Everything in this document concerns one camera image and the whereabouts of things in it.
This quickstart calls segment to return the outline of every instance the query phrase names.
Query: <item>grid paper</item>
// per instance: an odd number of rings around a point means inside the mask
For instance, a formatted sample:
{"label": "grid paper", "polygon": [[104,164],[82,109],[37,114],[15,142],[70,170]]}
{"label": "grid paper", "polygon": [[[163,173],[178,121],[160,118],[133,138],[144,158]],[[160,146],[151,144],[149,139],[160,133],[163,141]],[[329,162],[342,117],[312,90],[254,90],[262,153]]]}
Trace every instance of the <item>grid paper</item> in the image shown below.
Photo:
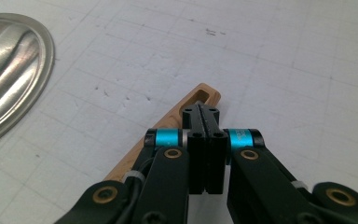
{"label": "grid paper", "polygon": [[[200,82],[222,94],[222,128],[257,128],[309,187],[358,191],[358,0],[1,0],[0,12],[42,22],[56,46],[45,91],[0,139],[0,224],[57,220]],[[190,197],[188,223],[232,222],[226,199],[227,184]]]}

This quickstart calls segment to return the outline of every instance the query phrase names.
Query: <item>blue spacer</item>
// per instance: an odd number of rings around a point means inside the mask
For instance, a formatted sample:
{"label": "blue spacer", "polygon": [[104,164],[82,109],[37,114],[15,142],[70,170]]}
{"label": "blue spacer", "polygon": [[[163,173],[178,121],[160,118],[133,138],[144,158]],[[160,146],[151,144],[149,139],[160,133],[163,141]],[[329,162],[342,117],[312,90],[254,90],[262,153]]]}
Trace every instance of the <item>blue spacer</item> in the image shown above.
{"label": "blue spacer", "polygon": [[227,157],[227,164],[231,164],[231,154],[241,147],[252,147],[253,137],[249,129],[228,129],[231,152]]}
{"label": "blue spacer", "polygon": [[179,147],[179,130],[157,129],[156,147]]}

